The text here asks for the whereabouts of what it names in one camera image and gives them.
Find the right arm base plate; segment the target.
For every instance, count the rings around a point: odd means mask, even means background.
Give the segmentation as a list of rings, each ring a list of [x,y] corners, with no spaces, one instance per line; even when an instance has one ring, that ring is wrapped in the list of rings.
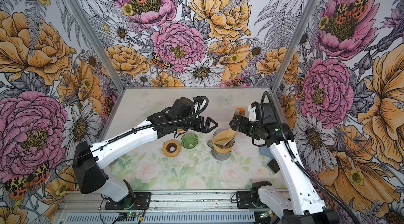
[[[236,192],[236,205],[238,209],[260,209],[263,208],[262,203],[259,201],[255,192],[251,191],[237,191]]]

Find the brown paper coffee filter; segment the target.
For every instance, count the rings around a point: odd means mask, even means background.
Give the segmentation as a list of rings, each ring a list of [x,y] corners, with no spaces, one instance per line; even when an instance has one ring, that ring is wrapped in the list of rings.
[[[231,130],[231,129],[225,129],[221,132],[219,132],[214,138],[213,138],[213,143],[224,147],[228,145],[237,135],[237,132]]]

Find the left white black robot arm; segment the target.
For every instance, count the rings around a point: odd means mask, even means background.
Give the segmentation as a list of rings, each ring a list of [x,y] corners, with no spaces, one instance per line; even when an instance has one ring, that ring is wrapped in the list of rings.
[[[117,180],[104,169],[128,152],[166,135],[178,138],[189,130],[210,133],[218,124],[210,117],[201,116],[208,104],[206,96],[193,99],[181,97],[171,107],[154,113],[116,137],[94,144],[77,145],[72,167],[80,192],[99,193],[124,207],[134,203],[136,196],[130,184]]]

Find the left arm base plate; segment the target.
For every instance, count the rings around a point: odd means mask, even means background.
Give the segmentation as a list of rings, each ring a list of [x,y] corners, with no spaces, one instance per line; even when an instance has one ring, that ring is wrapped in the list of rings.
[[[133,192],[129,193],[119,202],[107,198],[105,210],[148,210],[151,201],[151,192]]]

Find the orange coffee filter pack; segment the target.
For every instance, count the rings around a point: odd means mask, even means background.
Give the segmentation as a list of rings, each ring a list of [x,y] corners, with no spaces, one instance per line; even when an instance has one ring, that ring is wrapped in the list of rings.
[[[234,112],[234,116],[233,118],[236,118],[237,116],[245,116],[245,109],[244,108],[236,108],[235,112]]]

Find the clear grey glass carafe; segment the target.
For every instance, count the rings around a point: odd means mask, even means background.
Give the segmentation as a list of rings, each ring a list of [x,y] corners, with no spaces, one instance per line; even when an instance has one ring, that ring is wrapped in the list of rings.
[[[224,161],[224,160],[228,159],[231,155],[231,152],[227,152],[227,153],[218,152],[215,149],[214,144],[211,140],[207,143],[207,145],[208,145],[208,147],[210,147],[211,155],[218,161]]]

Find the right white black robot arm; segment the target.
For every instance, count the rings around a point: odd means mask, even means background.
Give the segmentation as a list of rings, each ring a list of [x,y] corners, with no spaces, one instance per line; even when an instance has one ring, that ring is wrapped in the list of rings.
[[[329,210],[303,168],[293,134],[281,123],[271,103],[254,102],[249,116],[236,116],[230,126],[253,140],[264,140],[279,166],[289,198],[280,195],[269,182],[257,182],[251,193],[254,204],[267,206],[282,224],[337,224],[338,214]]]

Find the wooden ring holder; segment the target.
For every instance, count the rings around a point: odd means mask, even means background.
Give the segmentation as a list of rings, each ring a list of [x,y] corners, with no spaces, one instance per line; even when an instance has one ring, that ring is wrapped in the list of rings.
[[[177,140],[169,140],[163,146],[163,154],[166,157],[176,157],[181,152],[181,144]]]
[[[220,154],[226,154],[229,153],[231,151],[231,147],[230,148],[220,148],[218,145],[213,144],[214,150]]]

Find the wooden ring holder front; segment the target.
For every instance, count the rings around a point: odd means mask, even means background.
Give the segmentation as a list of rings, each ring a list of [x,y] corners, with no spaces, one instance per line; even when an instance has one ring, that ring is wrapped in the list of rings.
[[[213,144],[214,150],[220,154],[226,154],[229,153],[231,151],[231,147],[230,148],[220,148],[218,145]]]

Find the clear grey glass dripper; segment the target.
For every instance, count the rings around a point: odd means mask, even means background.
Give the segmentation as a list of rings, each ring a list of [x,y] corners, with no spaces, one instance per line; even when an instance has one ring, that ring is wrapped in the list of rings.
[[[218,152],[225,153],[227,149],[232,147],[232,145],[229,145],[229,143],[235,138],[236,135],[237,132],[232,129],[217,130],[212,139],[214,148]]]

